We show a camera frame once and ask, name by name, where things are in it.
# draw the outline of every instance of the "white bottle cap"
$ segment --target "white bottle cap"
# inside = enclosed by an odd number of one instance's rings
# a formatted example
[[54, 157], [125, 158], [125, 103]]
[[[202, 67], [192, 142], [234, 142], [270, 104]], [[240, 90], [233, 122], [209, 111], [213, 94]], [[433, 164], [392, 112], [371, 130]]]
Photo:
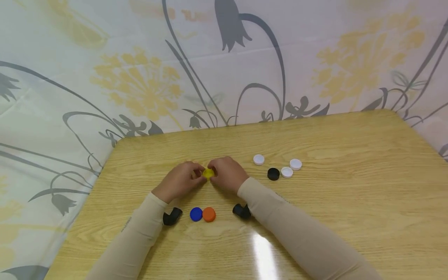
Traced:
[[264, 163], [264, 156], [258, 154], [258, 155], [254, 155], [254, 163], [256, 165], [262, 165]]
[[285, 178], [291, 178], [293, 176], [293, 170], [289, 167], [283, 167], [281, 169], [281, 175]]
[[298, 159], [292, 159], [289, 162], [289, 166], [291, 167], [292, 170], [300, 170], [302, 168], [302, 162], [299, 161]]

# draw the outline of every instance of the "black bottle cap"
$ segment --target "black bottle cap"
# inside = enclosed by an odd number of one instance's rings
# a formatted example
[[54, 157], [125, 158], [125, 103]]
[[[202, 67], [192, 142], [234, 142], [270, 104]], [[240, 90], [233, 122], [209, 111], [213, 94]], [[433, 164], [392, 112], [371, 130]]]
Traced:
[[269, 168], [267, 177], [272, 181], [277, 181], [280, 177], [280, 171], [277, 168]]
[[164, 225], [175, 225], [182, 215], [182, 210], [174, 207], [171, 214], [164, 213]]
[[244, 220], [247, 220], [252, 216], [249, 207], [247, 205], [243, 207], [239, 203], [233, 207], [232, 212]]

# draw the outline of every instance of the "left hand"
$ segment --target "left hand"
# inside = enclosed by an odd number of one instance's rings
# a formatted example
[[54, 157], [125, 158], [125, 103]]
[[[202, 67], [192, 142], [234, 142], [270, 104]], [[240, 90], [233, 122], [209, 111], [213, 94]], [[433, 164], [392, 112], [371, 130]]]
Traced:
[[186, 161], [173, 168], [152, 193], [166, 203], [180, 198], [192, 189], [207, 181], [202, 176], [205, 167], [192, 161]]

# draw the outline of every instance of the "hand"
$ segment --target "hand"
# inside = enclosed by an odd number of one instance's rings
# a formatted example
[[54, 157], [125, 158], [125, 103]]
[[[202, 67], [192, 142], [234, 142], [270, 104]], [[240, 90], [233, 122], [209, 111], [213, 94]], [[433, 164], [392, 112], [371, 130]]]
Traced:
[[197, 163], [187, 161], [173, 168], [152, 193], [166, 203], [180, 198], [192, 189], [207, 181], [202, 176], [205, 168]]
[[229, 156], [213, 159], [208, 168], [212, 168], [215, 172], [215, 176], [210, 178], [214, 185], [236, 194], [244, 181], [249, 178], [244, 168]]

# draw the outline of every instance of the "beige sleeve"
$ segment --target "beige sleeve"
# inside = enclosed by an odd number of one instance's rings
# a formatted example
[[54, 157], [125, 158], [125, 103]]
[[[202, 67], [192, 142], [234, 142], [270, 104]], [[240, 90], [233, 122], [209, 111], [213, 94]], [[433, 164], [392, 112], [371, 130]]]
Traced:
[[381, 280], [355, 249], [254, 178], [241, 185], [238, 196], [313, 279]]
[[135, 280], [163, 225], [166, 203], [149, 193], [86, 280]]

